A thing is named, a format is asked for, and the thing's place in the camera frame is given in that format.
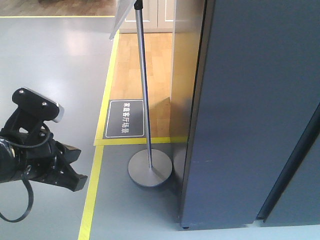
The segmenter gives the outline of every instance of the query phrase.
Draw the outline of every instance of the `yellow tape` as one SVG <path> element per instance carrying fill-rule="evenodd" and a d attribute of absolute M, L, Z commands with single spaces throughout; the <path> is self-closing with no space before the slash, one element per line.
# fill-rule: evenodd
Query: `yellow tape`
<path fill-rule="evenodd" d="M 169 144 L 170 137 L 152 137 L 151 143 L 153 144 Z M 114 138 L 114 139 L 96 139 L 95 146 L 106 145 L 130 145 L 130 144 L 146 144 L 146 138 Z"/>
<path fill-rule="evenodd" d="M 96 128 L 96 133 L 95 133 L 96 140 L 102 139 L 103 135 L 104 135 L 106 117 L 107 117 L 107 111 L 108 111 L 109 99 L 110 99 L 110 93 L 111 93 L 111 86 L 112 86 L 112 82 L 114 79 L 117 49 L 118 49 L 118 43 L 119 43 L 119 32 L 116 33 L 113 41 L 114 42 L 113 42 L 112 52 L 111 52 L 111 57 L 110 57 L 110 62 L 109 62 L 109 69 L 108 69 L 108 73 L 106 76 L 106 83 L 105 83 L 105 87 L 104 87 L 104 93 L 103 93 L 103 98 L 102 98 L 98 126 Z"/>
<path fill-rule="evenodd" d="M 103 154 L 104 146 L 97 146 L 95 148 L 90 181 L 88 191 L 86 194 L 78 240 L 89 240 L 90 238 Z"/>
<path fill-rule="evenodd" d="M 115 16 L 0 16 L 0 19 L 114 18 Z"/>
<path fill-rule="evenodd" d="M 109 105 L 109 98 L 110 98 L 112 79 L 114 75 L 114 66 L 116 62 L 118 42 L 119 42 L 119 33 L 117 32 L 117 34 L 114 37 L 114 42 L 112 46 L 109 68 L 108 68 L 108 73 L 107 73 L 106 83 L 105 83 L 105 88 L 103 93 L 103 101 L 101 105 L 100 116 L 99 116 L 97 131 L 96 131 L 96 136 L 101 135 L 101 138 L 102 138 L 104 127 L 105 127 L 107 109 Z M 89 240 L 90 238 L 103 153 L 104 153 L 104 146 L 103 145 L 96 146 L 91 175 L 90 175 L 90 182 L 89 182 L 88 191 L 85 199 L 85 205 L 84 205 L 83 214 L 82 214 L 78 240 Z"/>

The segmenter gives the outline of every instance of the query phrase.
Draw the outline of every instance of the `wooden floor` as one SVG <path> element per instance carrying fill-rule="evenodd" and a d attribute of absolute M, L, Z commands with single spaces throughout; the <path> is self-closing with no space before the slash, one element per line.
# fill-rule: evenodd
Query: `wooden floor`
<path fill-rule="evenodd" d="M 150 128 L 152 137 L 169 137 L 172 33 L 145 33 Z M 111 100 L 142 99 L 138 39 L 121 33 Z"/>
<path fill-rule="evenodd" d="M 0 16 L 114 16 L 116 0 L 0 0 Z"/>

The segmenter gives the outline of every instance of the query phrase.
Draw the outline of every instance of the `sign stand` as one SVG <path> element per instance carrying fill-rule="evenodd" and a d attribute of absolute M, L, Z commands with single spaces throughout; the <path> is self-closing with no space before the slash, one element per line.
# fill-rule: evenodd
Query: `sign stand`
<path fill-rule="evenodd" d="M 170 177 L 172 172 L 172 162 L 164 152 L 152 149 L 151 146 L 146 51 L 142 17 L 143 1 L 137 0 L 134 4 L 134 9 L 140 57 L 144 129 L 147 149 L 139 151 L 133 155 L 129 161 L 128 172 L 131 179 L 136 184 L 143 187 L 156 187 Z"/>

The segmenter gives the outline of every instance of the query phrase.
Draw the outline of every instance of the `black sign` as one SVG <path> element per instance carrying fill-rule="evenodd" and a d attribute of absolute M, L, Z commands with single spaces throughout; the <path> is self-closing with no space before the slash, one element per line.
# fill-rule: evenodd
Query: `black sign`
<path fill-rule="evenodd" d="M 142 100 L 110 100 L 104 138 L 138 138 L 145 135 Z"/>

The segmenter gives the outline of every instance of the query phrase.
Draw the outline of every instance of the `black cable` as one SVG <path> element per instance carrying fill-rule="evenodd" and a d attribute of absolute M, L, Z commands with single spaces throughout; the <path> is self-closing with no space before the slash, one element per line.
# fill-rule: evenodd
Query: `black cable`
<path fill-rule="evenodd" d="M 50 138 L 50 129 L 48 128 L 47 125 L 45 125 L 44 123 L 42 124 L 42 126 L 44 127 L 44 129 L 46 130 L 46 135 L 45 135 L 45 139 L 40 142 L 39 144 L 37 145 L 32 145 L 32 146 L 28 146 L 28 145 L 21 145 L 21 144 L 17 144 L 17 143 L 14 143 L 12 141 L 9 141 L 7 139 L 5 139 L 10 145 L 12 146 L 15 146 L 15 147 L 18 147 L 18 148 L 22 148 L 22 149 L 34 149 L 34 148 L 37 148 L 37 147 L 40 147 L 42 146 L 43 144 L 45 144 L 49 138 Z"/>
<path fill-rule="evenodd" d="M 3 220 L 5 220 L 9 223 L 18 223 L 18 222 L 22 221 L 23 219 L 25 219 L 29 215 L 29 213 L 32 209 L 32 206 L 34 204 L 34 191 L 33 191 L 32 186 L 27 178 L 30 170 L 31 170 L 31 166 L 29 165 L 26 167 L 26 169 L 21 174 L 22 182 L 23 182 L 26 190 L 28 191 L 28 207 L 26 208 L 24 214 L 17 219 L 10 220 L 10 219 L 6 218 L 5 216 L 3 216 L 2 213 L 0 212 L 0 218 L 2 218 Z"/>

